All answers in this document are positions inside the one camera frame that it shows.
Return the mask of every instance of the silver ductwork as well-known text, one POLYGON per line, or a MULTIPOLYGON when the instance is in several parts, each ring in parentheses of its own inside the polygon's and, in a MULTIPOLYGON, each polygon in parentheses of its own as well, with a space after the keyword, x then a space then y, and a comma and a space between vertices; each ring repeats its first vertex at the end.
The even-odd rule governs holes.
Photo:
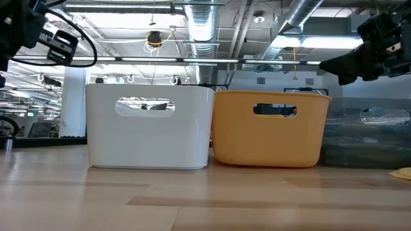
POLYGON ((184 15, 182 6, 169 3, 131 4, 124 2, 104 3, 99 1, 68 1, 63 4, 66 13, 158 13, 184 15))
MULTIPOLYGON (((302 28, 302 25, 310 18, 323 1, 324 0, 294 0, 291 3, 290 10, 286 14, 275 18, 271 29, 272 43, 258 58, 263 60, 275 59, 283 48, 274 44, 274 40, 278 34, 293 28, 302 28)), ((257 73, 269 70, 270 67, 267 65, 259 65, 256 67, 257 73)))
MULTIPOLYGON (((188 18, 187 23, 190 40, 196 42, 214 42, 216 39, 218 7, 212 5, 185 5, 184 9, 188 18)), ((196 44, 191 45, 191 51, 195 58, 214 58, 216 46, 196 44)), ((213 66, 196 66, 196 78, 197 83, 212 83, 213 66)))

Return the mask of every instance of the orange storage bin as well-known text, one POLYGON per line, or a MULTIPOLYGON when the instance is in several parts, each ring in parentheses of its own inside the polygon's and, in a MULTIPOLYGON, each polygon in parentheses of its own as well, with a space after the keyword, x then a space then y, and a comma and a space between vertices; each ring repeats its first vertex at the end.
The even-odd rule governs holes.
POLYGON ((311 167, 320 147, 331 98, 316 94, 228 90, 216 92, 213 150, 226 164, 311 167), (254 105, 295 105, 295 117, 256 115, 254 105))

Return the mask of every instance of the ceiling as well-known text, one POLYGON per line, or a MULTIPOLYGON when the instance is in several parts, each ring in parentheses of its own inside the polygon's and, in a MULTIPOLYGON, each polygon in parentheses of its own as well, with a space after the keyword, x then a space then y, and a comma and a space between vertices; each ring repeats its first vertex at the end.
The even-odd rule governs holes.
MULTIPOLYGON (((227 58, 231 39, 234 33, 233 27, 236 14, 240 8, 240 0, 221 0, 226 2, 218 10, 218 46, 217 57, 227 58)), ((312 17, 348 18, 356 14, 370 14, 383 10, 390 4, 398 1, 338 1, 325 0, 312 17)), ((270 42, 270 28, 273 25, 274 16, 288 11, 291 1, 261 0, 256 6, 256 11, 261 10, 265 18, 258 24, 251 21, 247 32, 247 42, 243 44, 240 56, 256 55, 265 50, 270 42)), ((99 56, 161 56, 161 57, 189 57, 191 49, 183 42, 189 39, 186 18, 183 15, 164 15, 150 13, 120 14, 120 13, 70 13, 73 22, 79 25, 94 40, 98 48, 99 56), (160 31, 163 40, 170 37, 158 51, 144 51, 144 43, 150 31, 160 31)), ((48 15, 46 29, 52 32, 64 30, 80 38, 80 34, 70 28, 60 19, 48 15)), ((19 55, 42 55, 48 50, 41 44, 34 49, 22 48, 19 55)), ((350 49, 313 49, 298 47, 295 49, 296 59, 321 61, 350 52, 350 49)), ((90 46, 81 41, 76 56, 92 56, 90 46)), ((293 51, 282 50, 280 56, 283 59, 293 59, 293 51)), ((90 67, 90 82, 95 82, 97 77, 111 78, 111 81, 129 84, 159 84, 169 85, 170 78, 178 76, 186 83, 195 83, 195 68, 193 66, 165 66, 165 65, 116 65, 98 64, 90 67)), ((34 67, 30 65, 10 62, 9 71, 2 73, 7 79, 9 87, 25 89, 49 89, 39 81, 39 74, 49 76, 64 84, 64 67, 34 67)), ((47 98, 61 100, 60 88, 55 87, 56 92, 37 92, 47 98)), ((12 96, 3 92, 3 99, 16 100, 18 96, 12 96)))

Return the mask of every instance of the white storage bin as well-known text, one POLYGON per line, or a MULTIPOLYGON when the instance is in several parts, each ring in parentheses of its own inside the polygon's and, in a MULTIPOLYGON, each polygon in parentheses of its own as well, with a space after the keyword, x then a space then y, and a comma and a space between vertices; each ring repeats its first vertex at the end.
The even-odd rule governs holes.
POLYGON ((214 92, 205 87, 86 86, 89 163, 95 167, 200 169, 207 165, 214 92), (123 97, 166 98, 175 110, 119 107, 123 97))

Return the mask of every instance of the storage bin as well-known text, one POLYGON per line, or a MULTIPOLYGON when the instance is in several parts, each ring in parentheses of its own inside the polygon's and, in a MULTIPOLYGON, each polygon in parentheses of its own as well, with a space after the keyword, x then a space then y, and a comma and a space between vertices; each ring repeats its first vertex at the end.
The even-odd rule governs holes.
POLYGON ((92 84, 86 86, 86 99, 92 166, 200 169, 207 165, 214 101, 211 89, 92 84), (119 103, 124 97, 170 99, 175 110, 159 110, 162 105, 156 110, 134 110, 119 103))
POLYGON ((226 164, 311 167, 319 159, 331 98, 316 94, 228 90, 215 93, 213 149, 226 164), (255 105, 295 105, 295 117, 258 115, 255 105))
POLYGON ((411 167, 410 112, 409 99, 333 99, 320 164, 373 169, 411 167))

